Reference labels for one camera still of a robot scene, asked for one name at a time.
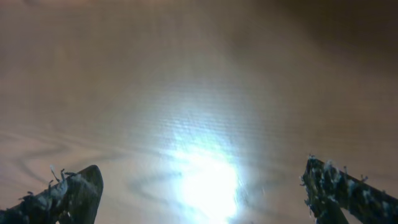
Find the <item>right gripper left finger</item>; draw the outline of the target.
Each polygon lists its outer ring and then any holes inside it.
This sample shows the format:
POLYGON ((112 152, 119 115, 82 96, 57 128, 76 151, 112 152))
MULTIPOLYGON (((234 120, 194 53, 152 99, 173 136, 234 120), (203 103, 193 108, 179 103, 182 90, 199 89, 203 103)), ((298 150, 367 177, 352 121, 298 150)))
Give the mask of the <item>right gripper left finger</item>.
POLYGON ((19 203, 1 210, 1 224, 94 224, 104 182, 98 166, 60 171, 45 190, 27 192, 19 203))

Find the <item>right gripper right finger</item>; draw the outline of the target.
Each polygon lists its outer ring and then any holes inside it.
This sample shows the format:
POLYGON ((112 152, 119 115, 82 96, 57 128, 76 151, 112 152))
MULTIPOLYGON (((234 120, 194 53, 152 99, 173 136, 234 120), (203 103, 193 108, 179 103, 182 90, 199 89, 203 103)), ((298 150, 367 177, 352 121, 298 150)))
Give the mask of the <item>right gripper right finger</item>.
POLYGON ((367 177, 355 179, 330 161, 309 157, 300 178, 316 223, 348 223, 345 209, 361 223, 397 224, 397 199, 368 185, 367 177))

